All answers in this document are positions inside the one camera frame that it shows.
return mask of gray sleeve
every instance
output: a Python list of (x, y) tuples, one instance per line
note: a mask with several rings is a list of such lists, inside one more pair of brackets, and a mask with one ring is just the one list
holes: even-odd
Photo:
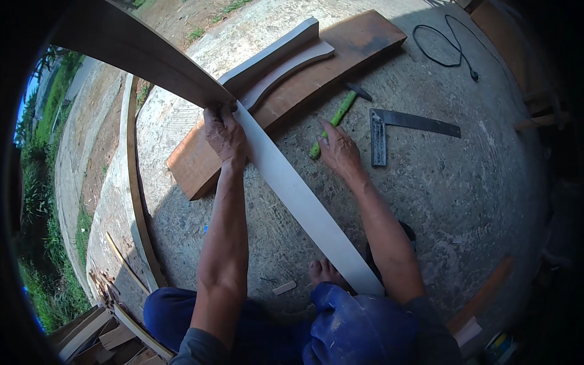
[(189, 328), (171, 365), (223, 365), (229, 351), (218, 338), (198, 328)]
[(418, 318), (416, 362), (418, 365), (459, 365), (463, 363), (458, 343), (438, 317), (428, 297), (418, 297), (404, 305)]

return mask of concrete floor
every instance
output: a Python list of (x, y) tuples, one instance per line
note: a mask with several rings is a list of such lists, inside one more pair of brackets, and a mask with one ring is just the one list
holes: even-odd
[[(515, 257), (514, 273), (497, 302), (478, 318), (484, 330), (463, 348), (468, 353), (504, 329), (526, 297), (543, 243), (547, 208), (545, 165), (537, 134), (531, 131), (518, 135), (512, 127), (522, 119), (518, 106), (523, 108), (523, 104), (516, 85), (510, 89), (499, 64), (458, 24), (453, 28), (469, 61), (481, 74), (478, 83), (470, 78), (466, 65), (443, 68), (428, 60), (411, 37), (414, 26), (424, 23), (451, 38), (444, 22), (444, 15), (451, 14), (497, 54), (469, 15), (456, 4), (430, 0), (255, 0), (206, 33), (186, 53), (218, 78), (310, 16), (324, 28), (372, 8), (397, 25), (408, 39), (395, 57), (354, 80), (373, 96), (373, 103), (358, 99), (342, 126), (359, 146), (364, 165), (395, 215), (415, 230), (426, 289), (441, 317), (448, 320), (462, 308), (505, 254)], [(458, 59), (436, 35), (421, 30), (419, 37), (435, 57)], [(331, 95), (320, 107), (306, 110), (294, 124), (283, 127), (274, 140), (364, 253), (367, 240), (350, 192), (321, 161), (308, 157), (320, 131), (318, 120), (330, 119), (345, 94)], [(373, 169), (368, 117), (371, 107), (457, 124), (462, 139), (388, 127), (388, 166)], [(189, 289), (196, 288), (197, 260), (213, 195), (187, 201), (165, 161), (201, 115), (198, 107), (156, 87), (137, 122), (138, 158), (151, 238), (170, 284)], [(119, 157), (114, 161), (119, 164)], [(124, 218), (116, 219), (116, 212), (124, 210), (119, 207), (124, 199), (116, 198), (120, 188), (112, 182), (117, 171), (114, 161), (110, 167), (113, 177), (106, 178), (100, 201), (101, 206), (107, 204), (104, 196), (109, 192), (112, 205), (96, 211), (94, 223), (103, 227), (94, 224), (90, 252), (109, 251), (103, 243), (103, 230), (108, 225), (111, 230), (123, 230), (119, 235), (124, 240), (130, 237)], [(322, 253), (253, 165), (245, 170), (244, 184), (249, 296), (265, 303), (280, 318), (305, 314), (311, 307), (308, 262), (322, 258)], [(129, 254), (131, 244), (124, 250)], [(278, 297), (272, 293), (273, 288), (290, 280), (295, 280), (298, 287)], [(139, 304), (133, 308), (135, 314), (139, 312), (136, 306)]]

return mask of green hammer handle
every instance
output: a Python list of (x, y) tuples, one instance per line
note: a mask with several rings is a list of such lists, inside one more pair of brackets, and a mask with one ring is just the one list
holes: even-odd
[[(349, 110), (349, 108), (351, 107), (351, 104), (355, 100), (356, 96), (357, 96), (357, 92), (355, 92), (353, 90), (351, 90), (349, 92), (347, 97), (343, 100), (343, 103), (340, 105), (339, 110), (337, 110), (335, 116), (331, 119), (331, 124), (333, 126), (336, 127), (339, 125), (340, 120), (343, 119), (343, 116), (345, 115), (347, 110)], [(324, 138), (327, 138), (328, 134), (326, 133), (326, 131), (324, 131), (321, 133), (321, 136), (323, 136)], [(321, 147), (318, 145), (318, 142), (314, 142), (314, 145), (310, 149), (310, 152), (308, 153), (308, 155), (312, 159), (317, 159), (320, 156), (320, 154), (321, 154)]]

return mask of bare foot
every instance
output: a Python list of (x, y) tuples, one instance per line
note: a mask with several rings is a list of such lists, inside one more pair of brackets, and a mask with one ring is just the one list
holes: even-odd
[(323, 281), (330, 281), (346, 291), (351, 291), (349, 283), (339, 274), (329, 260), (310, 261), (308, 264), (308, 272), (314, 286), (319, 285)]

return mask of finger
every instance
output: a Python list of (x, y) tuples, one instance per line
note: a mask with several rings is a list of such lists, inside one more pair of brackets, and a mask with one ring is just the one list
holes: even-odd
[(345, 130), (343, 129), (343, 127), (337, 127), (336, 128), (336, 131), (339, 132), (339, 134), (342, 135), (343, 137), (351, 138), (351, 137), (349, 137), (349, 135), (347, 134), (347, 132), (345, 132)]
[(217, 128), (223, 126), (221, 118), (219, 118), (217, 112), (210, 108), (205, 108), (203, 111), (203, 120), (205, 122), (205, 127)]
[(328, 150), (330, 147), (328, 144), (328, 138), (325, 138), (325, 137), (321, 136), (320, 134), (317, 135), (317, 142), (318, 142), (318, 145), (321, 147), (321, 150)]
[(221, 107), (221, 119), (223, 119), (223, 124), (225, 124), (227, 128), (233, 128), (233, 126), (237, 124), (229, 105), (223, 105)]
[(335, 128), (335, 126), (333, 126), (331, 124), (330, 121), (328, 121), (326, 119), (321, 119), (321, 125), (322, 125), (322, 128), (325, 129), (325, 131), (328, 135), (336, 135), (336, 133), (337, 133), (336, 128)]

